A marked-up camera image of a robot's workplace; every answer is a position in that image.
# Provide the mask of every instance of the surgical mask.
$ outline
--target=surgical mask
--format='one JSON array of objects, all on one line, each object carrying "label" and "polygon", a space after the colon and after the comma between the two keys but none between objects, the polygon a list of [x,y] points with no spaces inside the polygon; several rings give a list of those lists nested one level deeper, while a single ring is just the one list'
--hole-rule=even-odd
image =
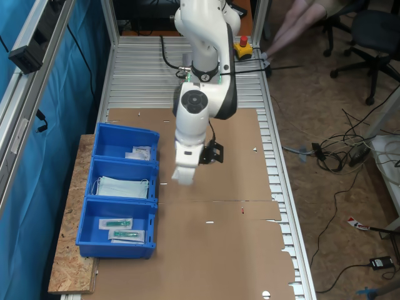
[{"label": "surgical mask", "polygon": [[149,181],[147,179],[142,181],[125,181],[103,176],[93,184],[92,194],[96,183],[97,191],[95,195],[98,196],[146,199],[148,195]]}]

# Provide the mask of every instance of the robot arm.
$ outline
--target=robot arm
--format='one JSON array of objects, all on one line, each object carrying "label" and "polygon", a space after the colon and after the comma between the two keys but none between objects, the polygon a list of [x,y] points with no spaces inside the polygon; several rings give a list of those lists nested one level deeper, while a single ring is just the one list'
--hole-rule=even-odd
[{"label": "robot arm", "polygon": [[[228,119],[238,105],[235,76],[230,74],[234,73],[233,33],[239,30],[240,19],[228,5],[222,12],[224,2],[181,0],[176,13],[176,27],[192,46],[194,75],[191,82],[182,84],[174,102],[176,168],[172,178],[180,184],[193,183],[197,166],[204,163],[200,158],[209,118]],[[218,73],[228,75],[219,80]]]}]

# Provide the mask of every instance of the blue bin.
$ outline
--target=blue bin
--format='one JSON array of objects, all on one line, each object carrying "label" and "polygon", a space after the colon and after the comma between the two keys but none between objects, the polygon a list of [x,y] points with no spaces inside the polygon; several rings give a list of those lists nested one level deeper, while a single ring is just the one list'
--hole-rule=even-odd
[{"label": "blue bin", "polygon": [[93,156],[102,158],[125,159],[125,153],[131,153],[133,147],[151,147],[148,163],[157,162],[157,145],[160,135],[151,130],[99,123],[94,140]]},{"label": "blue bin", "polygon": [[[76,245],[83,257],[95,258],[150,258],[156,243],[154,220],[157,204],[139,201],[102,200],[85,197]],[[99,229],[99,220],[133,218],[132,229],[145,230],[144,244],[119,244],[108,239],[108,230]]]},{"label": "blue bin", "polygon": [[141,161],[130,160],[117,160],[117,159],[104,159],[92,157],[89,176],[87,177],[85,196],[93,196],[95,198],[103,198],[104,196],[96,196],[97,180],[103,176],[128,181],[142,181],[147,179],[149,181],[149,189],[147,191],[146,199],[129,198],[129,197],[116,197],[116,199],[127,199],[134,201],[149,201],[157,203],[156,198],[156,181],[158,176],[158,165],[149,164]]}]

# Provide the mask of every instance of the power adapter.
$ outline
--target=power adapter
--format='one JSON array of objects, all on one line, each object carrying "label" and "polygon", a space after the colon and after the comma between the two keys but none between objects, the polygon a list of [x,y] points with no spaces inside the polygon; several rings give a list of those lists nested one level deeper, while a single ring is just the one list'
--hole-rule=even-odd
[{"label": "power adapter", "polygon": [[374,271],[389,269],[394,267],[394,263],[390,258],[390,256],[371,258],[369,262],[371,263],[372,270]]}]

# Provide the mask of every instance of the cardboard sheet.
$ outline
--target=cardboard sheet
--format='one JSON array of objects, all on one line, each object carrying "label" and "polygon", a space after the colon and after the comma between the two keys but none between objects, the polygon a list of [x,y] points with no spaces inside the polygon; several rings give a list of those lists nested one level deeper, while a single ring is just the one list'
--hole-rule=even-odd
[{"label": "cardboard sheet", "polygon": [[160,204],[157,248],[148,260],[102,259],[96,289],[82,300],[294,300],[293,263],[277,202]]},{"label": "cardboard sheet", "polygon": [[[160,133],[160,203],[271,201],[263,142],[255,109],[239,109],[226,121],[211,120],[217,142],[224,146],[224,163],[200,165],[192,186],[179,186],[171,179],[175,168],[176,128],[171,109],[110,109],[108,121]],[[209,127],[207,140],[211,138],[212,131]]]}]

